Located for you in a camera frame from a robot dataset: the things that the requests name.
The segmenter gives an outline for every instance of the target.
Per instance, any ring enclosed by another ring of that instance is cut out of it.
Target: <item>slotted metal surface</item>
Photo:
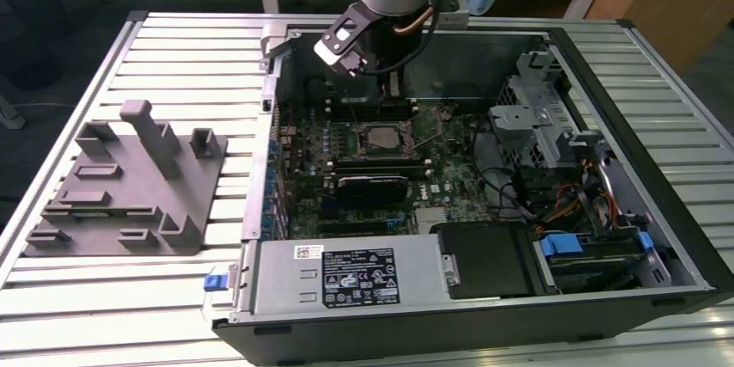
[[[146,99],[156,119],[170,120],[177,133],[210,127],[229,138],[222,174],[206,227],[206,249],[192,257],[17,258],[38,206],[78,153],[62,145],[48,178],[34,182],[20,206],[33,218],[21,224],[0,279],[0,364],[18,366],[185,365],[242,367],[240,354],[210,333],[200,312],[201,278],[236,261],[248,191],[258,93],[258,37],[268,21],[329,24],[332,16],[150,14],[128,23],[86,92],[84,118],[112,120],[117,133],[130,132],[117,119],[125,99]],[[557,21],[480,20],[477,26],[557,26]],[[734,155],[720,126],[665,68],[649,60],[633,32],[613,22],[560,24],[589,62],[641,143],[659,163],[719,253],[734,266]],[[572,93],[579,112],[588,110]],[[33,188],[37,200],[33,202]],[[206,306],[226,316],[226,292]],[[613,339],[455,352],[349,362],[367,365],[504,365],[532,360],[539,365],[731,365],[734,302],[692,315],[651,322]]]

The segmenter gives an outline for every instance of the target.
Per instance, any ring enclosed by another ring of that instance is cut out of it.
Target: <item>floor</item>
[[[280,0],[282,13],[337,13],[353,0]],[[260,0],[61,0],[74,30],[50,42],[62,68],[58,82],[33,91],[16,89],[0,76],[0,90],[26,120],[18,131],[0,128],[0,229],[33,180],[73,105],[84,94],[97,66],[130,10],[261,12]],[[0,34],[17,33],[21,24],[0,4]],[[719,121],[734,132],[734,29],[728,28],[684,76]]]

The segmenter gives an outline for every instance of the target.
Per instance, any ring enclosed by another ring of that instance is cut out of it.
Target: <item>blue tab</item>
[[[640,240],[641,249],[647,252],[652,251],[652,248],[655,248],[655,243],[652,242],[652,238],[649,238],[649,234],[647,232],[637,233],[637,240]]]
[[[544,237],[540,240],[540,250],[541,250],[541,254],[545,257],[549,257],[551,255],[555,254],[555,248],[552,247],[551,240],[548,239],[548,237]]]
[[[551,234],[545,238],[549,238],[556,254],[577,254],[583,252],[581,243],[577,241],[575,234]]]
[[[540,240],[540,249],[545,257],[555,254],[579,254],[581,243],[575,234],[549,234]]]
[[[226,286],[226,280],[226,274],[209,274],[206,277],[204,277],[204,291],[226,291],[226,289],[229,288]]]
[[[264,229],[268,229],[273,226],[273,217],[269,215],[262,215],[262,220],[260,221],[260,225]]]

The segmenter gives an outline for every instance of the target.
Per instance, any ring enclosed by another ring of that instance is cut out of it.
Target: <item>motherboard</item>
[[[373,115],[357,106],[341,117],[284,117],[290,239],[419,234],[435,223],[495,218],[471,167],[480,115],[451,102],[407,109],[405,120],[360,121]]]

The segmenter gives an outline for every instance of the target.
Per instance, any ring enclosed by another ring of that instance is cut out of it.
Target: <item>power supply label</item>
[[[327,309],[400,303],[392,248],[321,253]]]

